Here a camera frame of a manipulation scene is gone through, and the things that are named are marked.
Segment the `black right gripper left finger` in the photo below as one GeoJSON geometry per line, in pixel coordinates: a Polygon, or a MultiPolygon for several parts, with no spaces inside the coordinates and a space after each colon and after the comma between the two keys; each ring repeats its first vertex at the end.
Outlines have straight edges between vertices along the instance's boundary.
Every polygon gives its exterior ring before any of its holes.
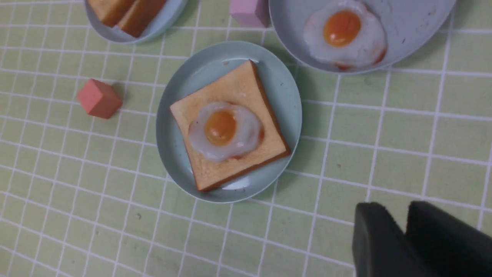
{"type": "Polygon", "coordinates": [[[358,203],[352,255],[357,277],[437,277],[379,203],[358,203]]]}

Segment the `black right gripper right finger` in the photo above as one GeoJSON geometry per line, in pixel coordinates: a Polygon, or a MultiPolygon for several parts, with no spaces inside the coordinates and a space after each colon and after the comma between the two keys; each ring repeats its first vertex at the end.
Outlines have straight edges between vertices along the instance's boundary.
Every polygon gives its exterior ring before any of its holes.
{"type": "Polygon", "coordinates": [[[492,239],[424,201],[411,202],[406,238],[441,277],[490,277],[492,239]]]}

